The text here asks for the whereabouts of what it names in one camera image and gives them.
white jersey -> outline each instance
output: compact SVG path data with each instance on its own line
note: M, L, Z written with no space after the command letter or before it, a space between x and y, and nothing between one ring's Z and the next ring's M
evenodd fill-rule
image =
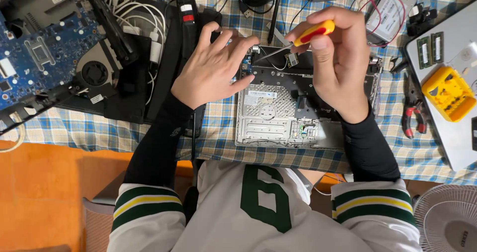
M286 168L206 161L197 211L186 226L178 195L122 184L109 252L421 251L404 181L331 188L333 219Z

plaid tablecloth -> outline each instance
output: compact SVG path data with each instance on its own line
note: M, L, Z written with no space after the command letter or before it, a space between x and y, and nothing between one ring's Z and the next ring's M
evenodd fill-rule
M307 0L281 0L278 10L277 28L283 34L288 32L289 24ZM353 9L359 9L368 0L357 0ZM471 0L418 0L425 6L437 8L438 20L456 12ZM199 6L219 10L225 0L198 0ZM293 27L311 12L330 5L349 7L352 0L326 3L310 3L296 18ZM229 0L222 10L223 27L238 29L242 35L256 35L262 45L266 45L272 12L265 15L253 14L249 18L242 15L238 0ZM454 184L477 184L477 166L473 164L459 172L452 171L445 163L432 124L427 134L415 134L413 140L407 139L401 129L403 107L403 85L405 71L400 74L389 73L389 60L402 57L402 47L408 42L405 29L386 49L372 48L372 53L385 61L381 81L381 109L377 122L386 141L391 146L399 163L402 177L408 179L430 180ZM275 39L275 46L282 44ZM328 172L347 173L349 166L342 152L312 151L304 149L251 148L234 145L235 97L207 104L202 134L197 140L196 154L201 159L217 159L236 162L249 162L271 166L304 168ZM67 145L87 151L109 149L119 152L134 151L149 126L135 125L122 121L105 119L101 116L84 114L53 108L26 123L26 142ZM17 132L12 131L2 137L15 140ZM182 138L177 152L178 159L189 159L191 139Z

green and yellow stripe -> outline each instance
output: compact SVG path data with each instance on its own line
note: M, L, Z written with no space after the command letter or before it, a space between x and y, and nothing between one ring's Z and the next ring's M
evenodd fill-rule
M174 191L148 186L128 189L116 200L111 232L137 218L165 211L183 212L178 194Z
M366 215L396 218L415 225L411 198L398 189L360 189L332 201L332 217L339 223Z

pliers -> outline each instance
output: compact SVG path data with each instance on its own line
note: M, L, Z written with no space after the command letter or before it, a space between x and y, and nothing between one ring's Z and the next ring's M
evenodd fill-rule
M417 130L419 133L427 132L427 119L423 112L424 103L422 99L418 98L421 95L420 90L417 90L414 86L413 79L409 74L407 77L407 89L404 89L406 95L404 102L404 113L402 115L402 130L409 139L413 139L413 130L411 129L411 117L414 112L417 119Z

yellow plastic case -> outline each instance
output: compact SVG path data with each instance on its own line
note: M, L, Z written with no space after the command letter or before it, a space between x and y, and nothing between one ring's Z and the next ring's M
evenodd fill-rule
M451 67L441 67L422 85L423 94L450 122L460 121L477 100L469 85Z

